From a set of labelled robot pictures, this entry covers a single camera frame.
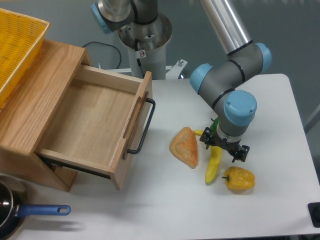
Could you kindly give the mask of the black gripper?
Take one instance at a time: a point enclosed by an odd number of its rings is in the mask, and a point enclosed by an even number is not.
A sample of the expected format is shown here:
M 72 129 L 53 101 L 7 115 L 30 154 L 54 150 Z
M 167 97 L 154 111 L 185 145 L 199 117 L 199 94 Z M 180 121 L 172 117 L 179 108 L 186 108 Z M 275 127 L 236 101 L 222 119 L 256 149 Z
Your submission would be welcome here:
M 240 146 L 239 143 L 241 141 L 241 136 L 232 136 L 231 138 L 223 137 L 221 138 L 217 134 L 214 135 L 214 132 L 206 127 L 203 133 L 200 136 L 200 141 L 205 144 L 205 149 L 208 150 L 209 147 L 220 147 L 223 150 L 231 153 L 233 159 L 232 162 L 241 161 L 245 162 L 247 159 L 247 155 L 250 151 L 250 147 L 248 145 Z

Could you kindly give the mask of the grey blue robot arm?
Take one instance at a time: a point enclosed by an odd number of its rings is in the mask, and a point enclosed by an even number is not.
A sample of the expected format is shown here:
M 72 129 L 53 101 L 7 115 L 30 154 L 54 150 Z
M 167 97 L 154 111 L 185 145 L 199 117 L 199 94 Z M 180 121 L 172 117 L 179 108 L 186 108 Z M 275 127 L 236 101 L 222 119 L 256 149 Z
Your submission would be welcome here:
M 231 1 L 203 0 L 201 5 L 228 60 L 219 67 L 202 64 L 190 76 L 194 91 L 217 115 L 200 140 L 244 162 L 250 148 L 240 142 L 255 117 L 257 101 L 240 85 L 266 70 L 272 54 L 264 44 L 253 42 Z M 173 30 L 159 13 L 157 1 L 99 0 L 90 9 L 100 29 L 105 34 L 117 32 L 127 47 L 133 76 L 143 78 L 151 72 L 156 79 L 165 78 L 164 53 Z

